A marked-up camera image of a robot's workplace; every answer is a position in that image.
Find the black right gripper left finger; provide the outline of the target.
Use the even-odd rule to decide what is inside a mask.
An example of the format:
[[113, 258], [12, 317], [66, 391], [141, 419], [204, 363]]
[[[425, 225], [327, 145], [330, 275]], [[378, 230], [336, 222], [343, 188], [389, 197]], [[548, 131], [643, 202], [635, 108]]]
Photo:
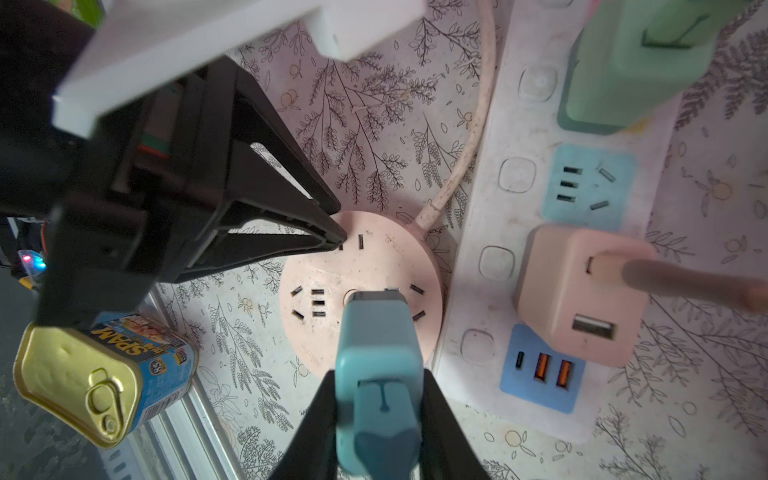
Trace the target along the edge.
[[270, 479], [337, 478], [335, 372], [329, 370]]

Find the light green charger plug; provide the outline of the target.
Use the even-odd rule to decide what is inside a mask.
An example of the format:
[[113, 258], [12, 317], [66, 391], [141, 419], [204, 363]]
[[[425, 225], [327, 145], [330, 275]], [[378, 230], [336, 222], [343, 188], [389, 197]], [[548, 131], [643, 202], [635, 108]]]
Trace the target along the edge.
[[720, 30], [746, 1], [602, 1], [569, 54], [558, 125], [611, 135], [707, 70]]

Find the teal charger plug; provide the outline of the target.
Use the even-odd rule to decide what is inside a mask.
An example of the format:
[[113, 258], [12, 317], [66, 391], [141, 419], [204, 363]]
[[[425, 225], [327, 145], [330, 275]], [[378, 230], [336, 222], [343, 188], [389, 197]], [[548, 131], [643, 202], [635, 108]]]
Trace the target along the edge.
[[356, 476], [408, 479], [422, 443], [424, 361], [399, 291], [348, 296], [334, 372], [340, 466]]

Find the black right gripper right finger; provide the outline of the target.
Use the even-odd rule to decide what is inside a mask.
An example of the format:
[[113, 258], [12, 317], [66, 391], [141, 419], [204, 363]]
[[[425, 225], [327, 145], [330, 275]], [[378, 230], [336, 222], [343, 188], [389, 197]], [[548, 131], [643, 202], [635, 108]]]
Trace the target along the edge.
[[432, 372], [424, 370], [421, 407], [421, 479], [489, 479]]

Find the pink charger plug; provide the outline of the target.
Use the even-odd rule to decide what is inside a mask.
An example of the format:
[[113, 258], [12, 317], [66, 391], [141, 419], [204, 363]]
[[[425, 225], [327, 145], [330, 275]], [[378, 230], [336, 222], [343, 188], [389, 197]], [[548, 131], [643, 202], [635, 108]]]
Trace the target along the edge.
[[595, 273], [592, 263], [604, 254], [656, 257], [640, 239], [558, 224], [537, 227], [529, 235], [515, 303], [520, 320], [553, 350], [618, 368], [632, 356], [649, 295]]

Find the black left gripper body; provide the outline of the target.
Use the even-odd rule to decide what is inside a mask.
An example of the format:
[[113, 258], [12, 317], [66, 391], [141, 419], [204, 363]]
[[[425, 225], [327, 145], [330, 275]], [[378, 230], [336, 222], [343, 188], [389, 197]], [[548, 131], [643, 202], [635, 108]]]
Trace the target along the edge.
[[92, 37], [42, 1], [1, 5], [1, 211], [47, 218], [36, 323], [85, 330], [134, 310], [157, 282], [179, 283], [240, 264], [233, 238], [192, 264], [199, 207], [149, 171], [137, 191], [112, 189], [139, 117], [130, 104], [79, 139], [52, 125], [53, 89]]

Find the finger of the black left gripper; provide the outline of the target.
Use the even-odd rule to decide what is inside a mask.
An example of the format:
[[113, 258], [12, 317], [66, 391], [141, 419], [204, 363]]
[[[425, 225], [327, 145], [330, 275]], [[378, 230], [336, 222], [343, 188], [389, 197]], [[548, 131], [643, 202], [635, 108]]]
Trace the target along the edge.
[[255, 78], [230, 59], [205, 70], [192, 150], [191, 193], [228, 231], [264, 219], [338, 234], [340, 202]]
[[302, 235], [217, 231], [173, 281], [187, 282], [281, 256], [334, 251], [348, 238], [347, 232], [322, 211], [311, 212], [308, 218], [268, 214], [263, 220], [292, 227]]

